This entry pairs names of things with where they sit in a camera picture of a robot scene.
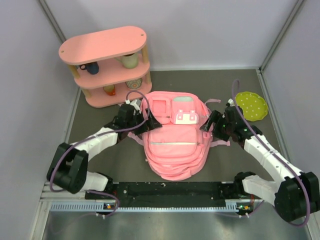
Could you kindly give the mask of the pink student backpack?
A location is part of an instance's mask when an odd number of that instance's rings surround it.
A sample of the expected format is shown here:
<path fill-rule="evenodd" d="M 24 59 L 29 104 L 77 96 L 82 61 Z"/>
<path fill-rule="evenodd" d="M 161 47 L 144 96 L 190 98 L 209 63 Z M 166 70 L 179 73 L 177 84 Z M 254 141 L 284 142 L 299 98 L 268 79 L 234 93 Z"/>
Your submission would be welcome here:
<path fill-rule="evenodd" d="M 192 93 L 153 91 L 140 104 L 144 115 L 147 107 L 162 126 L 141 135 L 129 133 L 128 137 L 143 146 L 150 168 L 164 180 L 190 178 L 202 170 L 210 148 L 230 145 L 200 129 L 211 111 Z"/>

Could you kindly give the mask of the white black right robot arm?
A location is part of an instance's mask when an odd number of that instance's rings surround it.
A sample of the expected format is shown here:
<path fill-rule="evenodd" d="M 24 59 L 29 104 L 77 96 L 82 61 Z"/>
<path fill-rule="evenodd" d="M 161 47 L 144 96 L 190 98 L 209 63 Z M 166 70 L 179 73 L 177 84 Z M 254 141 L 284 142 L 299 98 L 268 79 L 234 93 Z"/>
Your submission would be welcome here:
<path fill-rule="evenodd" d="M 278 215 L 290 223 L 309 218 L 320 210 L 319 179 L 313 172 L 303 172 L 286 160 L 255 125 L 250 125 L 239 106 L 230 104 L 220 113 L 214 110 L 200 127 L 220 140 L 233 140 L 253 156 L 272 177 L 267 181 L 252 172 L 235 177 L 233 192 L 239 198 L 255 195 L 271 204 Z"/>

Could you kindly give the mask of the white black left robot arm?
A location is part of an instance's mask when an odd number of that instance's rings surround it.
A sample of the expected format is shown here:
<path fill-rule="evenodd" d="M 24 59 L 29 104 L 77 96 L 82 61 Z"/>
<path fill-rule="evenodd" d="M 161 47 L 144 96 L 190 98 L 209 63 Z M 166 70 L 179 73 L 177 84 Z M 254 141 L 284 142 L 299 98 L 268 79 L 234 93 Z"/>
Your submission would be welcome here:
<path fill-rule="evenodd" d="M 89 161 L 103 150 L 118 144 L 128 134 L 140 135 L 162 127 L 150 108 L 139 110 L 123 104 L 113 120 L 87 138 L 68 144 L 61 143 L 54 154 L 47 172 L 51 191 L 53 186 L 71 194 L 96 191 L 102 198 L 109 198 L 114 191 L 112 179 L 102 173 L 89 172 Z"/>

